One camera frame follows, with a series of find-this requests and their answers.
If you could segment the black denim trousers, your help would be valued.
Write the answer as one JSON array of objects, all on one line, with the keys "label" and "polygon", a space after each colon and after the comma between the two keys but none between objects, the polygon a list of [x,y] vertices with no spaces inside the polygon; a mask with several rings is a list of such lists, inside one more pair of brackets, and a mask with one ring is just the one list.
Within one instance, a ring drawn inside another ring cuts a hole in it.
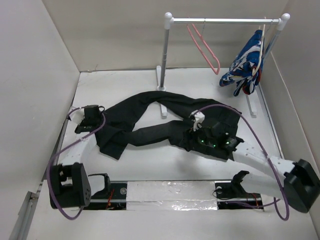
[{"label": "black denim trousers", "polygon": [[[134,130],[148,106],[154,102],[166,106],[180,119]],[[194,99],[172,92],[147,91],[133,95],[103,112],[106,123],[95,134],[99,151],[119,160],[128,144],[140,147],[168,140],[172,146],[188,152],[195,151],[227,160],[230,153],[222,149],[219,143],[209,142],[204,145],[200,137],[191,134],[194,123],[190,114],[209,105],[213,107],[203,111],[205,119],[202,125],[225,137],[234,137],[240,117],[222,103],[214,99]]]}]

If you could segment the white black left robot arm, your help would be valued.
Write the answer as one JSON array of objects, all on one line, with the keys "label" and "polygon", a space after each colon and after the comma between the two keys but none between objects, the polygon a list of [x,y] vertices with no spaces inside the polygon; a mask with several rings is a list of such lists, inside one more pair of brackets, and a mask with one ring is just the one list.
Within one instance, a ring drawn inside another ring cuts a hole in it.
[{"label": "white black left robot arm", "polygon": [[106,173],[87,174],[85,163],[96,147],[96,133],[106,123],[104,108],[87,105],[71,108],[68,119],[76,124],[75,142],[65,147],[66,156],[49,167],[50,204],[54,209],[88,207],[93,196],[107,198],[111,192]]}]

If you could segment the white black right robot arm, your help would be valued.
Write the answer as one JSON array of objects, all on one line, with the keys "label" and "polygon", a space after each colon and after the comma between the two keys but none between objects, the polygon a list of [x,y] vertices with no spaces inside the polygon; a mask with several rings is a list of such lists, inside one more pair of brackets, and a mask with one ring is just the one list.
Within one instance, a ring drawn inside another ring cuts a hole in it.
[{"label": "white black right robot arm", "polygon": [[311,164],[268,155],[235,135],[231,128],[217,122],[213,126],[196,126],[186,132],[188,146],[194,151],[250,166],[262,176],[241,170],[219,192],[229,198],[259,193],[286,200],[301,213],[308,213],[320,195],[320,179]]}]

